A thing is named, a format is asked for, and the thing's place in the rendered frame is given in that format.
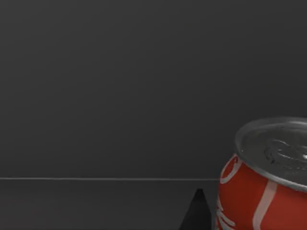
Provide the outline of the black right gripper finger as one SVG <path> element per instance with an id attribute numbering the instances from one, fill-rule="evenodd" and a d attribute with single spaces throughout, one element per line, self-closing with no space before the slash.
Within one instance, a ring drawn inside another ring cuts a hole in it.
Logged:
<path id="1" fill-rule="evenodd" d="M 212 230 L 212 215 L 202 189 L 196 190 L 179 230 Z"/>

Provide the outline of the red and white can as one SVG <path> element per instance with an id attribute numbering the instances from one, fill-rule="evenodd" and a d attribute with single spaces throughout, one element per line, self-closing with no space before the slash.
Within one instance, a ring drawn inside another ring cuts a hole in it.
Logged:
<path id="1" fill-rule="evenodd" d="M 307 230 L 307 118 L 264 118 L 237 131 L 214 230 Z"/>

